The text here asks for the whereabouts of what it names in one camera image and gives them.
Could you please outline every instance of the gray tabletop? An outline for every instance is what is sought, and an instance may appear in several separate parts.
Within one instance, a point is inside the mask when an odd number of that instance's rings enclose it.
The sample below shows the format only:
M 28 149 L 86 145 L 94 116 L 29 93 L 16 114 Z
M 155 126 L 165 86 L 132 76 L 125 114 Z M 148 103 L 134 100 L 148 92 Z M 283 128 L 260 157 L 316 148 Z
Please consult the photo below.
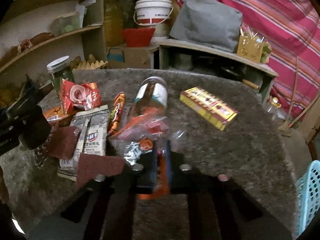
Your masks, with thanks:
M 145 78 L 153 75 L 164 78 L 168 83 L 167 116 L 172 131 L 187 132 L 179 149 L 188 162 L 212 176 L 219 173 L 232 176 L 273 216 L 292 229 L 297 197 L 293 166 L 271 117 L 263 111 L 253 90 L 239 82 L 176 71 L 84 70 L 75 71 L 74 75 L 77 83 L 97 82 L 103 102 L 109 107 L 121 91 L 126 93 L 127 104 L 132 104 Z M 195 86 L 206 89 L 239 111 L 225 131 L 217 130 L 179 101 L 181 91 Z M 54 92 L 40 103 L 44 111 L 57 104 Z M 42 168 L 36 168 L 32 151 L 23 146 L 3 155 L 0 165 L 10 194 L 10 208 L 25 232 L 76 190 L 74 182 L 57 176 L 57 160 L 48 158 Z M 161 228 L 159 239 L 164 235 L 167 239 L 188 239 L 187 214 L 183 195 L 150 201 L 150 205 L 139 201 L 134 239 L 144 239 L 143 235 L 155 230 L 152 227 Z

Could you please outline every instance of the striped curtain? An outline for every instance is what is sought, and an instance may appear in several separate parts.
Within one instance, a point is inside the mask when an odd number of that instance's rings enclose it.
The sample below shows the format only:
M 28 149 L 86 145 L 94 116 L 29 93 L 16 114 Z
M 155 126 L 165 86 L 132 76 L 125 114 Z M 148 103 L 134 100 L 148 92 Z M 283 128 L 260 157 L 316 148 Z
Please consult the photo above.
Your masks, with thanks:
M 183 0 L 176 0 L 181 6 Z M 299 76 L 292 116 L 313 100 L 320 77 L 320 20 L 309 0 L 217 0 L 243 13 L 245 26 L 265 36 L 272 46 L 268 65 L 279 77 L 271 93 L 289 109 L 299 57 Z

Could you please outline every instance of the light blue basket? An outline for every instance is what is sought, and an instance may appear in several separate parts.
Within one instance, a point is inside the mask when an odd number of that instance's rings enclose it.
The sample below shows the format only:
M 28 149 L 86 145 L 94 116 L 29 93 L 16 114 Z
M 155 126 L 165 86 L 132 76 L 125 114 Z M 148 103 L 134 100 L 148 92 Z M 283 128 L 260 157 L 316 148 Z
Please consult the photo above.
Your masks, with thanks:
M 313 161 L 305 175 L 297 182 L 298 190 L 298 236 L 309 225 L 320 208 L 320 161 Z

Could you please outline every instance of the wall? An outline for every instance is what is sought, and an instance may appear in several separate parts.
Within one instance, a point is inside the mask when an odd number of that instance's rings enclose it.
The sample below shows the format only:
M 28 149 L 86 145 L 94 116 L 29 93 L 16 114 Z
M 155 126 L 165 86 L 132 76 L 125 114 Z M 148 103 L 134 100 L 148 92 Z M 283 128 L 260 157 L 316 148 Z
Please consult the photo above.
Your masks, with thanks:
M 50 32 L 52 20 L 72 12 L 78 1 L 67 1 L 40 7 L 0 25 L 0 57 L 11 46 L 18 46 L 24 39 L 30 39 L 39 33 Z M 30 78 L 37 78 L 40 73 L 47 73 L 46 65 L 65 55 L 73 60 L 76 56 L 84 57 L 80 35 L 70 36 L 41 47 L 12 64 L 7 73 L 0 74 L 0 84 L 13 82 L 20 85 L 27 73 Z

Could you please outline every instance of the gray cover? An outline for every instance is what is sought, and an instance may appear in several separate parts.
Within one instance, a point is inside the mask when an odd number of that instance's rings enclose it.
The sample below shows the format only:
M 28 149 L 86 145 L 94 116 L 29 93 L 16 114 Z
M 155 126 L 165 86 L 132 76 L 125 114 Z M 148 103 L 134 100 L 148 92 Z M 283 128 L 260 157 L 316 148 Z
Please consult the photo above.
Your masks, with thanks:
M 216 0 L 185 0 L 170 36 L 236 52 L 242 13 Z

